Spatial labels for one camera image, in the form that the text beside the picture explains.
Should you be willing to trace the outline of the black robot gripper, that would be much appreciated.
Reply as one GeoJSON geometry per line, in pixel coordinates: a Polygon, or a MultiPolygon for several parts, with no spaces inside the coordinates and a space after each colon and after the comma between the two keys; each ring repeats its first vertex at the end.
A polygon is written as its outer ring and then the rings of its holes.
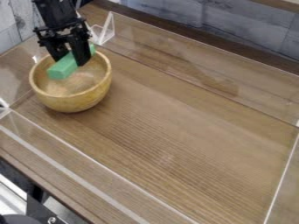
{"type": "Polygon", "coordinates": [[[72,0],[32,0],[42,16],[44,25],[34,28],[40,46],[55,61],[59,61],[72,50],[82,67],[90,61],[90,30],[86,19],[78,15],[72,0]]]}

